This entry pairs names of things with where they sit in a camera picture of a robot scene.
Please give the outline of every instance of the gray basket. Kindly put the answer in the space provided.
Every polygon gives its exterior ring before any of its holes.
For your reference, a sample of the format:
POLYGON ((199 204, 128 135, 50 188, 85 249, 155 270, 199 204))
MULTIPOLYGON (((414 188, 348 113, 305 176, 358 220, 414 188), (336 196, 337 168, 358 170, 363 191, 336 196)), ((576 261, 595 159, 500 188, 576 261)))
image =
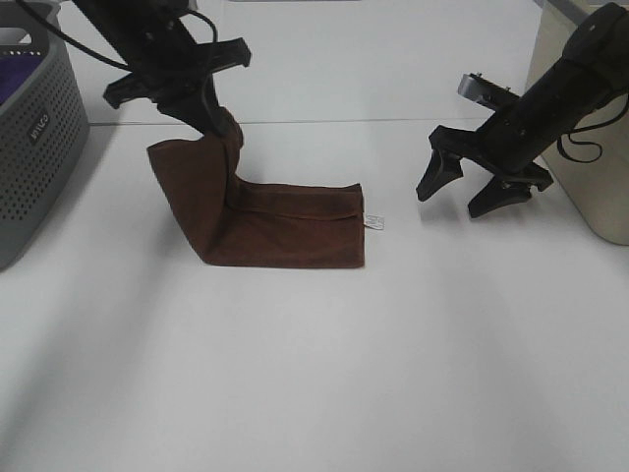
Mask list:
MULTIPOLYGON (((30 3, 56 24, 59 7, 30 3)), ((22 252, 64 188, 86 143, 88 124, 65 43, 14 2, 0 1, 0 28, 21 28, 30 44, 0 55, 42 55, 28 79, 0 105, 0 268, 22 252)))

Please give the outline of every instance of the brown towel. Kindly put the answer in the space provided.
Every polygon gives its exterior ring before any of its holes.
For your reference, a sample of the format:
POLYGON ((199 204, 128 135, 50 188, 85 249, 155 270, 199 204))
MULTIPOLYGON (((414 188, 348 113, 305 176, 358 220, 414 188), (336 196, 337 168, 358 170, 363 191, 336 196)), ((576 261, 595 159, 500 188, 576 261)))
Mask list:
POLYGON ((365 264, 363 193, 253 184, 236 175, 243 134, 148 148, 150 165, 199 257, 216 266, 349 268, 365 264))

